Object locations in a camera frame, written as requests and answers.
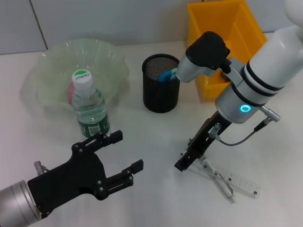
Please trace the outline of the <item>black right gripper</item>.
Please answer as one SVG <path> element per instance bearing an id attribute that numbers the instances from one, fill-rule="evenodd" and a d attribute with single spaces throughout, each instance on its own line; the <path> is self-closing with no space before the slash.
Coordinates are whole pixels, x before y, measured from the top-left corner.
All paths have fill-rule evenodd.
<path id="1" fill-rule="evenodd" d="M 212 117 L 208 118 L 194 138 L 189 143 L 189 148 L 186 153 L 175 163 L 174 167 L 183 172 L 193 164 L 196 159 L 202 157 L 215 138 L 211 138 L 209 135 L 211 130 L 216 124 L 220 124 L 221 128 L 218 131 L 218 135 L 223 133 L 230 125 L 231 122 L 223 118 L 218 111 L 216 111 Z"/>

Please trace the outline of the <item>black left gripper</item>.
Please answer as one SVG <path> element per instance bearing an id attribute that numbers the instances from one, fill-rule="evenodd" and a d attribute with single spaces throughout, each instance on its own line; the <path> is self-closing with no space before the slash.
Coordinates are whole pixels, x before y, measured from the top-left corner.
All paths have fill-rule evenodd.
<path id="1" fill-rule="evenodd" d="M 121 130 L 109 136 L 98 132 L 72 146 L 71 158 L 27 182 L 42 218 L 54 209 L 82 194 L 91 194 L 99 201 L 133 186 L 134 175 L 143 170 L 143 160 L 131 164 L 122 172 L 106 178 L 104 166 L 95 154 L 99 149 L 120 142 Z"/>

